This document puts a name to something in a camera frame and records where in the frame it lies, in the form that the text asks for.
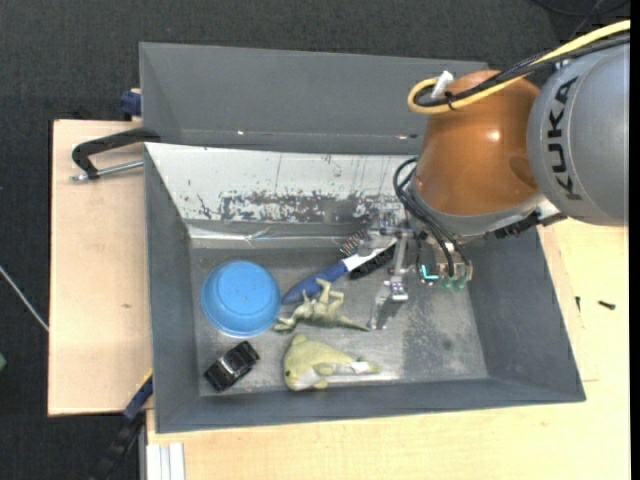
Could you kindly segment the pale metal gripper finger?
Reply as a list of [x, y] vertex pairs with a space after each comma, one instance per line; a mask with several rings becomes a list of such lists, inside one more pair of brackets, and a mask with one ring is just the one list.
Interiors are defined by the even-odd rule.
[[409, 299], [402, 281], [385, 280], [377, 290], [369, 319], [369, 328], [383, 330], [389, 320], [394, 319], [401, 306]]
[[360, 249], [386, 249], [396, 241], [397, 222], [389, 213], [369, 213], [362, 218]]

